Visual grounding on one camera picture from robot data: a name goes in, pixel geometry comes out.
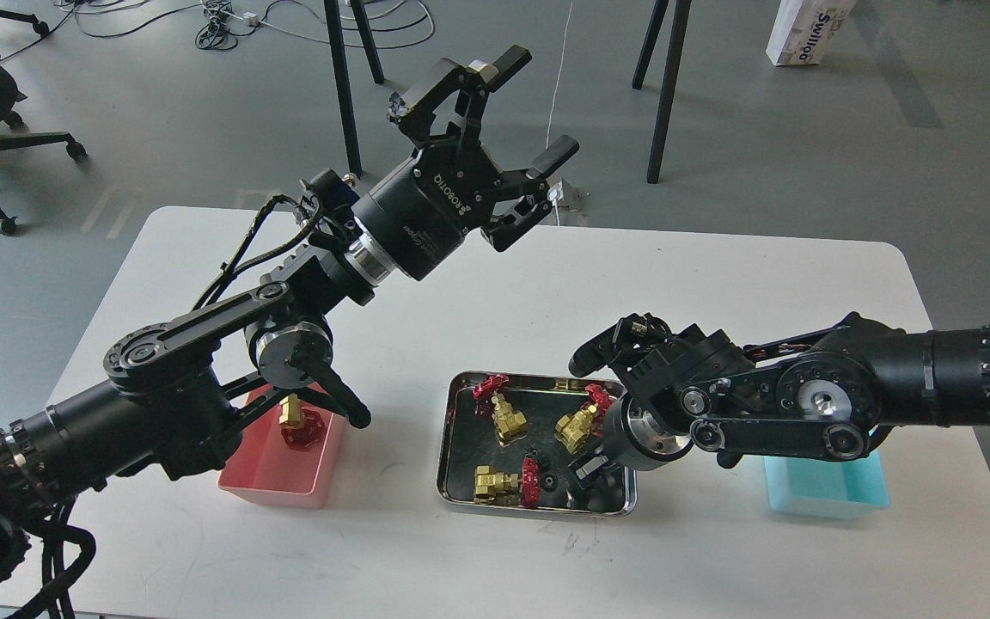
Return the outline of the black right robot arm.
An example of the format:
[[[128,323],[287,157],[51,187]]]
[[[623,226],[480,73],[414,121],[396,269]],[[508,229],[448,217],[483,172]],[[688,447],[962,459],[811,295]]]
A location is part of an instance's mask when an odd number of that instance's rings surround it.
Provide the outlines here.
[[[692,447],[731,468],[745,455],[848,462],[895,426],[990,426],[990,325],[910,334],[853,312],[831,328],[738,347],[724,332],[629,315],[569,362],[612,369],[624,395],[567,470],[581,488],[617,467],[648,471]]]

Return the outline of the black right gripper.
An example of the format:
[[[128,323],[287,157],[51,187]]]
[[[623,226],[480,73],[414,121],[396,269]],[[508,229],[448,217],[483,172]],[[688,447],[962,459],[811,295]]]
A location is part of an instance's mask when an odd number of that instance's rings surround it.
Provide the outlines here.
[[[586,448],[567,463],[567,490],[573,496],[606,493],[612,462],[652,471],[683,458],[692,447],[690,436],[665,430],[630,397],[621,397],[602,421],[601,447]]]

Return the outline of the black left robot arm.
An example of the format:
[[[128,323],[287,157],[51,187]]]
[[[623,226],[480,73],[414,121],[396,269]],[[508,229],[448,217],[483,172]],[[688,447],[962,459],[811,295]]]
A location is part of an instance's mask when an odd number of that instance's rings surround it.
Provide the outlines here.
[[[306,181],[294,239],[228,264],[189,313],[115,342],[102,383],[0,428],[0,584],[28,538],[44,544],[42,584],[16,618],[70,614],[70,588],[97,553],[93,534],[70,524],[83,491],[150,465],[172,481],[219,470],[244,428],[288,395],[369,425],[333,369],[327,313],[346,298],[368,304],[392,272],[427,277],[475,229],[505,251],[553,211],[547,181],[577,141],[557,138],[510,171],[480,141],[488,99],[530,59],[511,46],[491,63],[438,60],[390,97],[389,121],[415,149],[369,193],[329,169]]]

